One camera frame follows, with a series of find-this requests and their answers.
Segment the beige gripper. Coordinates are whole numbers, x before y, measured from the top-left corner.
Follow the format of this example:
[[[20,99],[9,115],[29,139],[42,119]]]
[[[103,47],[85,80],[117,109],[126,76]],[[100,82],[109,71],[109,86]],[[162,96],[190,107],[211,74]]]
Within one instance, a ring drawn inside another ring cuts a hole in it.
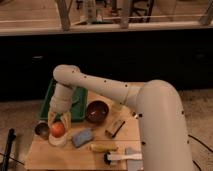
[[[72,100],[63,100],[53,96],[50,100],[50,107],[48,112],[48,126],[51,127],[55,120],[56,114],[64,113],[64,120],[66,121],[67,130],[71,129],[71,113],[68,112],[71,108]]]

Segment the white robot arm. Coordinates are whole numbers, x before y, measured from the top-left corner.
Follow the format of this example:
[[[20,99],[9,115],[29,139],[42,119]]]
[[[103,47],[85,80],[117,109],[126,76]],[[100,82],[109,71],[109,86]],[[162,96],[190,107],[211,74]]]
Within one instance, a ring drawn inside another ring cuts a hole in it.
[[[170,83],[151,80],[143,85],[84,74],[75,65],[58,65],[50,110],[71,107],[72,90],[82,87],[133,109],[138,115],[144,171],[194,171],[181,98]]]

